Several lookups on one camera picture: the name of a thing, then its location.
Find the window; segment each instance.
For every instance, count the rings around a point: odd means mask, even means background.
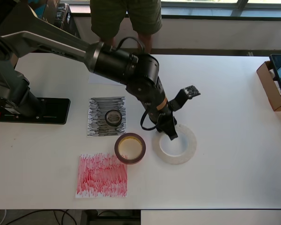
[[[161,0],[170,2],[200,2],[200,3],[237,3],[237,0]]]
[[[202,15],[230,17],[281,18],[281,0],[161,0],[163,15]],[[61,3],[84,5],[89,0],[60,0]]]
[[[281,0],[249,0],[248,3],[281,4]]]

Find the paper sheet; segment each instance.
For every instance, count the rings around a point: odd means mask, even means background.
[[[89,99],[87,136],[112,136],[126,133],[125,97],[93,97]],[[105,114],[109,110],[119,110],[122,122],[118,127],[109,126]]]
[[[80,155],[76,198],[126,197],[127,165],[110,153]]]
[[[122,84],[109,80],[105,77],[90,73],[89,75],[89,83],[99,83],[99,84],[109,84],[109,85],[120,85],[123,86]]]

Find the black scribbled paper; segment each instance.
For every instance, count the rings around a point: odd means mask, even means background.
[[[118,127],[109,126],[105,114],[119,110],[122,122]],[[125,97],[93,97],[89,99],[88,136],[112,136],[126,133]]]

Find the white table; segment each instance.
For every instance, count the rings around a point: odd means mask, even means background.
[[[194,157],[164,163],[141,130],[142,105],[124,86],[88,84],[82,63],[29,54],[16,69],[37,97],[69,98],[65,125],[0,123],[0,209],[281,208],[281,112],[256,74],[266,57],[156,55],[168,99],[195,85],[201,96],[175,113],[196,135]],[[128,132],[147,152],[128,166],[127,198],[75,199],[82,153],[113,152],[118,136],[86,137],[88,99],[126,95]]]
[[[141,225],[281,225],[281,210],[142,210]]]

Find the wall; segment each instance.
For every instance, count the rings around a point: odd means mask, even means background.
[[[75,21],[83,40],[98,40],[90,29],[90,17],[76,17]],[[121,23],[116,40],[127,36],[136,36],[129,18]],[[123,47],[135,48],[136,44],[129,41]],[[153,48],[281,50],[281,22],[163,19]]]

